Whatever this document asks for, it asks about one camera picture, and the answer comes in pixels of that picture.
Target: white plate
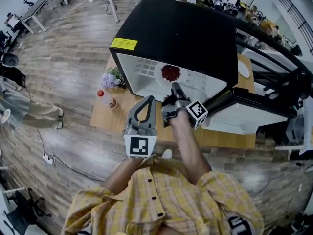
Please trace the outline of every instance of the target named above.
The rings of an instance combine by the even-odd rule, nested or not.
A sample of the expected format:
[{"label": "white plate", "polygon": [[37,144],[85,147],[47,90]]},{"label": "white plate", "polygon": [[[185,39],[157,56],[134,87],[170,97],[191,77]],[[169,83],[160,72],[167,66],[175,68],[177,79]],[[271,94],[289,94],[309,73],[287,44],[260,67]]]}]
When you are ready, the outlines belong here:
[{"label": "white plate", "polygon": [[167,81],[165,78],[162,77],[162,68],[167,65],[166,63],[161,63],[159,62],[156,67],[155,67],[155,78],[156,78],[156,81],[162,85],[162,86],[165,86],[165,87],[168,87],[168,88],[171,88],[172,87],[172,84],[174,82],[177,82],[177,83],[185,83],[187,81],[187,78],[188,78],[188,71],[187,69],[184,69],[184,68],[179,68],[179,71],[180,71],[180,76],[177,80],[175,81],[172,81],[172,82],[169,82]]},{"label": "white plate", "polygon": [[249,78],[250,77],[250,72],[248,67],[241,61],[238,60],[238,72],[241,76],[245,77],[245,78]]}]

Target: yellow warning label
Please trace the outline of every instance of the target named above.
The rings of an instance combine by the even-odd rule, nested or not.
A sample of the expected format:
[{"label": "yellow warning label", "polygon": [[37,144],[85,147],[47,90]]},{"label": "yellow warning label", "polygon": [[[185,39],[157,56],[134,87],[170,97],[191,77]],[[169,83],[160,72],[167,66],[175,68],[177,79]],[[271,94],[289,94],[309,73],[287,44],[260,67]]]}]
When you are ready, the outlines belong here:
[{"label": "yellow warning label", "polygon": [[138,42],[137,40],[130,40],[130,39],[116,37],[114,38],[111,44],[111,47],[134,50],[137,42]]}]

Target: plastic bottle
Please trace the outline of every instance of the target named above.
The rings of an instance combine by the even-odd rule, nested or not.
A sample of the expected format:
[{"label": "plastic bottle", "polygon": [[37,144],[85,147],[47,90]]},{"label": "plastic bottle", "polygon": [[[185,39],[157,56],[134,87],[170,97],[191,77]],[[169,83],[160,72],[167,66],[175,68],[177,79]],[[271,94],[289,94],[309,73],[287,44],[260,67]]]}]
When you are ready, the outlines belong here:
[{"label": "plastic bottle", "polygon": [[109,93],[98,90],[97,95],[101,98],[102,103],[109,108],[114,109],[117,106],[116,100]]}]

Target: yellow plaid shirt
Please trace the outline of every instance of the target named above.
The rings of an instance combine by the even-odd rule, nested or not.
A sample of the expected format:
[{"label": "yellow plaid shirt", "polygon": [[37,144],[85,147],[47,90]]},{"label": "yellow plaid shirt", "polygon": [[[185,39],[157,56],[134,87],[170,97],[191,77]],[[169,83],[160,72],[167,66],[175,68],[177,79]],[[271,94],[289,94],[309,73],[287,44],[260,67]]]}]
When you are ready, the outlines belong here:
[{"label": "yellow plaid shirt", "polygon": [[232,176],[211,171],[193,185],[181,162],[152,156],[119,195],[103,187],[78,192],[62,234],[91,226],[93,235],[153,235],[164,224],[182,234],[230,235],[225,214],[250,221],[263,233],[261,214]]}]

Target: purple flower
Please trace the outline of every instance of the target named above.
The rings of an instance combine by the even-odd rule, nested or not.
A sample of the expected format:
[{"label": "purple flower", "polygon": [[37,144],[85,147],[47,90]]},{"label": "purple flower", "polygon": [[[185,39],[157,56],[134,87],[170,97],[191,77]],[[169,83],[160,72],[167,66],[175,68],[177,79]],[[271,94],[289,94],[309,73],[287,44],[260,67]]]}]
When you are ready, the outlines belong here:
[{"label": "purple flower", "polygon": [[121,83],[121,79],[117,78],[115,79],[115,82],[114,82],[116,85],[119,85]]},{"label": "purple flower", "polygon": [[103,88],[115,88],[115,76],[112,74],[104,74],[102,76],[102,87]]}]

